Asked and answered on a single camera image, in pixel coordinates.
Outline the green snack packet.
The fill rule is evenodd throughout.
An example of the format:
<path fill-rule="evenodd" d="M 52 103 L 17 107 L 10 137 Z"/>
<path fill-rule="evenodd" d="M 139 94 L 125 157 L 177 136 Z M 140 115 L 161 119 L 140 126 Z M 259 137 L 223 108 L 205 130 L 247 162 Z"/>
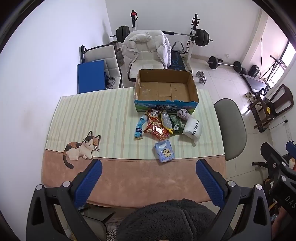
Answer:
<path fill-rule="evenodd" d="M 169 115 L 171 119 L 171 124 L 173 127 L 173 134 L 174 135 L 180 135 L 183 133 L 185 124 L 183 123 L 183 120 L 179 118 L 176 114 Z"/>

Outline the loaded barbell on rack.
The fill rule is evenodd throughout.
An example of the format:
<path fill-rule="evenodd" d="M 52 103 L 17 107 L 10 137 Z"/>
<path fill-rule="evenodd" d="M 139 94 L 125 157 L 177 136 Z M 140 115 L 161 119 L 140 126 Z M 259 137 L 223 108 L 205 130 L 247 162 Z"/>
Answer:
<path fill-rule="evenodd" d="M 210 41 L 213 41 L 210 39 L 209 34 L 205 30 L 197 29 L 195 34 L 184 34 L 184 33 L 176 33 L 171 31 L 163 31 L 165 35 L 182 35 L 182 36 L 189 36 L 191 41 L 194 41 L 194 43 L 197 46 L 206 46 L 209 44 Z M 109 36 L 110 38 L 116 38 L 118 42 L 123 43 L 125 38 L 130 34 L 130 28 L 129 26 L 120 26 L 116 29 L 115 35 Z"/>

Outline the weight bench rack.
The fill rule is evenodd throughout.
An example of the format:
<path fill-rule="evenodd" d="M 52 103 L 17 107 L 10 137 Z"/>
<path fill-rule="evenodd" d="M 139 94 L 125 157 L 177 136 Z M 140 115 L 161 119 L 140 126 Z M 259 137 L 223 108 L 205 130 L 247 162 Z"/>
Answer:
<path fill-rule="evenodd" d="M 191 31 L 189 34 L 195 34 L 199 21 L 200 19 L 198 18 L 198 14 L 195 13 L 195 16 L 192 19 Z M 190 59 L 194 44 L 194 41 L 191 41 L 190 37 L 187 41 L 186 48 L 183 46 L 181 41 L 175 42 L 171 47 L 171 65 L 169 69 L 192 72 Z"/>

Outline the chrome dumbbell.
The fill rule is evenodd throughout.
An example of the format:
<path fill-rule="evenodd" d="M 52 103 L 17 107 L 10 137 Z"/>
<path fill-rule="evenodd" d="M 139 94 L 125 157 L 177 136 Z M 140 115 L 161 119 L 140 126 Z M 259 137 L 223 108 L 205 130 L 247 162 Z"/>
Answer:
<path fill-rule="evenodd" d="M 199 82 L 201 84 L 205 84 L 207 82 L 207 77 L 204 75 L 204 72 L 201 70 L 196 72 L 196 77 L 199 78 Z"/>

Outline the cardboard milk box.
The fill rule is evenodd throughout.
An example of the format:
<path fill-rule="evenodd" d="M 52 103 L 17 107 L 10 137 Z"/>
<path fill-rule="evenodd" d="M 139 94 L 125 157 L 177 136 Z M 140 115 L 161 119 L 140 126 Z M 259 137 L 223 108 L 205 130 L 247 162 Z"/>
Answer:
<path fill-rule="evenodd" d="M 138 113 L 148 109 L 177 113 L 180 109 L 186 109 L 193 114 L 199 97 L 189 71 L 141 69 L 134 85 L 133 101 Z"/>

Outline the barbell on floor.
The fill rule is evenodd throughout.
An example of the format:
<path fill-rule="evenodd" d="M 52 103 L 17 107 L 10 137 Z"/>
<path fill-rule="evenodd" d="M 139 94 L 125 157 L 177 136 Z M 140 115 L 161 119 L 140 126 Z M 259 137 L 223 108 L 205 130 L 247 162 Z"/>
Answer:
<path fill-rule="evenodd" d="M 227 64 L 224 63 L 222 59 L 218 59 L 215 56 L 209 57 L 207 63 L 209 68 L 213 70 L 217 69 L 220 65 L 232 67 L 237 73 L 240 73 L 242 70 L 242 65 L 239 61 L 235 61 L 233 64 Z"/>

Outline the pair of slippers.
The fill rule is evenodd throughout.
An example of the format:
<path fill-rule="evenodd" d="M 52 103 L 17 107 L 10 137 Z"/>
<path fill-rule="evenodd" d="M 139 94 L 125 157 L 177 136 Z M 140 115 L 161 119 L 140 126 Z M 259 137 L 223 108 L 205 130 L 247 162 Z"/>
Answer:
<path fill-rule="evenodd" d="M 256 102 L 257 98 L 255 97 L 255 95 L 252 92 L 247 92 L 245 93 L 245 96 L 250 100 L 251 103 Z"/>

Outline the grey office chair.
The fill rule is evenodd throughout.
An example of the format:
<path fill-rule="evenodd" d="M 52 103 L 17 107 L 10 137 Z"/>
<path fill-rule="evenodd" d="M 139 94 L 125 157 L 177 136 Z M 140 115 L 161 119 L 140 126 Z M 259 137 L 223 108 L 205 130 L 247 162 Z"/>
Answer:
<path fill-rule="evenodd" d="M 245 149 L 247 133 L 242 114 L 237 104 L 229 98 L 223 98 L 214 103 L 218 118 L 225 159 L 237 158 Z"/>

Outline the white packaged towel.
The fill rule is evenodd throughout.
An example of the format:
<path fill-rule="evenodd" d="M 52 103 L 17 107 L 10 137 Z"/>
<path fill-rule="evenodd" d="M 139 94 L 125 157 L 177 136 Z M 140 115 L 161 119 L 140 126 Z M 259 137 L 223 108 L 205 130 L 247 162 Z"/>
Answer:
<path fill-rule="evenodd" d="M 189 118 L 184 126 L 183 135 L 186 135 L 196 144 L 201 137 L 203 125 L 200 121 Z"/>

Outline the red floral snack packet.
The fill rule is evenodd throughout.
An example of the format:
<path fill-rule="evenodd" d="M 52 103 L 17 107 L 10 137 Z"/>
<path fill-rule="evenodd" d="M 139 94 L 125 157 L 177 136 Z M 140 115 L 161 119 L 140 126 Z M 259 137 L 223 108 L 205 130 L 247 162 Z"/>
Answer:
<path fill-rule="evenodd" d="M 152 134 L 159 141 L 165 140 L 170 134 L 169 131 L 166 130 L 161 124 L 155 122 L 149 123 L 144 132 Z"/>

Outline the blue tissue pack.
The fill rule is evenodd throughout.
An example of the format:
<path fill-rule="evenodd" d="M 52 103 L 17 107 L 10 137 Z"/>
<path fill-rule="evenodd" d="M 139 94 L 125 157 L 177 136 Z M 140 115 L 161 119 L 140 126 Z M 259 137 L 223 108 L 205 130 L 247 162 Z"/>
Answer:
<path fill-rule="evenodd" d="M 175 154 L 169 140 L 163 140 L 155 143 L 154 148 L 161 163 L 169 162 L 175 158 Z"/>

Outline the pink grey cloth bundle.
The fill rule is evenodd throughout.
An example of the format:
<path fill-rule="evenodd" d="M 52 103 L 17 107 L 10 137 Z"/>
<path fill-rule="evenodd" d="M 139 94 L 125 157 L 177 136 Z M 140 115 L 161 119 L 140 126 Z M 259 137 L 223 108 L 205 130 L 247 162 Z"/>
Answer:
<path fill-rule="evenodd" d="M 189 112 L 186 109 L 178 110 L 177 116 L 185 121 L 189 120 L 192 117 L 191 114 L 189 114 Z"/>

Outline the blue Nestle sachet strip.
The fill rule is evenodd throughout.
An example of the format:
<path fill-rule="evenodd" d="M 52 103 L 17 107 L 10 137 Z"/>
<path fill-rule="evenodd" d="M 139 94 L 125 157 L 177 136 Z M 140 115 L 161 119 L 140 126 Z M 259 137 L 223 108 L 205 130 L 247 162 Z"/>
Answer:
<path fill-rule="evenodd" d="M 137 126 L 136 126 L 136 129 L 135 129 L 135 133 L 134 133 L 134 138 L 136 140 L 141 140 L 142 139 L 142 126 L 147 122 L 148 120 L 148 116 L 146 114 L 143 114 L 138 123 L 137 123 Z"/>

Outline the orange panda snack packet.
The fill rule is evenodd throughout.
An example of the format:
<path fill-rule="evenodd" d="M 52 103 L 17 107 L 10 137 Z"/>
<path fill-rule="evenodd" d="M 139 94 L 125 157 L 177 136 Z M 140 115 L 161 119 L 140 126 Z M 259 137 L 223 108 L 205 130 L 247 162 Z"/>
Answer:
<path fill-rule="evenodd" d="M 149 109 L 145 112 L 145 114 L 148 117 L 148 125 L 151 123 L 156 123 L 157 125 L 161 124 L 160 115 L 161 111 L 156 109 Z"/>

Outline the black tripod stand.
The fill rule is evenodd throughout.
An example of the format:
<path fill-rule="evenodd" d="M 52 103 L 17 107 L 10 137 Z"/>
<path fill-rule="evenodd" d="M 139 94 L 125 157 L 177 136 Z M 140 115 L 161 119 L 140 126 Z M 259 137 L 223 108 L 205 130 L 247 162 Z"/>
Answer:
<path fill-rule="evenodd" d="M 294 55 L 295 50 L 290 42 L 287 41 L 283 51 L 277 58 L 270 55 L 273 63 L 263 74 L 260 74 L 260 79 L 274 86 L 285 73 Z"/>

